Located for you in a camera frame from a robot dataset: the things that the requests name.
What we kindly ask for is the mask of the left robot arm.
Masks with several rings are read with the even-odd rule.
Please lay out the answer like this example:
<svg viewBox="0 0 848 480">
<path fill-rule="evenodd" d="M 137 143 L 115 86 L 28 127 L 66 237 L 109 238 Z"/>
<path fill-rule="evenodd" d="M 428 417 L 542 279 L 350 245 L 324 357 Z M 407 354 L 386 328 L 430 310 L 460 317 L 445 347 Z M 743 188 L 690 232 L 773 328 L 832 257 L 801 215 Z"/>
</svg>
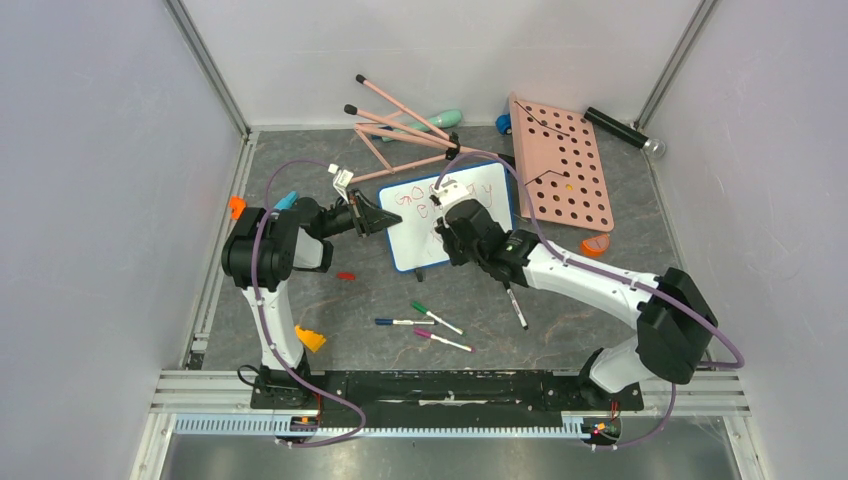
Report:
<svg viewBox="0 0 848 480">
<path fill-rule="evenodd" d="M 249 383 L 252 407 L 301 408 L 319 397 L 293 319 L 288 285 L 292 273 L 327 272 L 332 236 L 353 231 L 367 237 L 402 221 L 358 189 L 328 207 L 302 197 L 283 209 L 242 211 L 222 249 L 221 266 L 248 301 L 260 335 L 261 363 Z"/>
</svg>

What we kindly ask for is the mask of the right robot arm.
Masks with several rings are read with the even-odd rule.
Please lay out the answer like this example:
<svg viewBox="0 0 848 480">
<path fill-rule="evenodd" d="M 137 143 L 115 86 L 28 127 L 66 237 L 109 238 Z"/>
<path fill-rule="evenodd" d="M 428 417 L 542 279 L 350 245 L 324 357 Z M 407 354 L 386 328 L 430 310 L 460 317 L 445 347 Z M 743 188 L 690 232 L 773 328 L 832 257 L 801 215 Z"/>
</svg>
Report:
<svg viewBox="0 0 848 480">
<path fill-rule="evenodd" d="M 689 383 L 717 323 L 704 312 L 692 279 L 670 268 L 662 276 L 627 273 L 545 243 L 527 230 L 505 230 L 476 199 L 447 202 L 436 224 L 455 265 L 473 263 L 507 286 L 549 291 L 612 315 L 634 335 L 593 353 L 580 371 L 577 392 L 602 408 L 631 384 L 659 378 Z"/>
</svg>

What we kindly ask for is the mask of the blue framed whiteboard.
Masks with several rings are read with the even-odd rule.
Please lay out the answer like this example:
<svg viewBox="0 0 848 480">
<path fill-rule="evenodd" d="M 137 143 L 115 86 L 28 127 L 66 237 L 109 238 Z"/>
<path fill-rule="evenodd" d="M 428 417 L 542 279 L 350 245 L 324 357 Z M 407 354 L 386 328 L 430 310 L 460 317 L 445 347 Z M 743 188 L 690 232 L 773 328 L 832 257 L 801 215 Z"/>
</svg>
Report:
<svg viewBox="0 0 848 480">
<path fill-rule="evenodd" d="M 435 231 L 441 208 L 430 199 L 435 193 L 436 174 L 405 183 L 384 186 L 377 191 L 380 208 L 396 214 L 402 222 L 387 229 L 389 249 L 397 271 L 411 272 L 445 263 L 449 256 Z M 509 173 L 497 162 L 465 167 L 445 175 L 442 183 L 464 185 L 505 230 L 513 228 Z"/>
</svg>

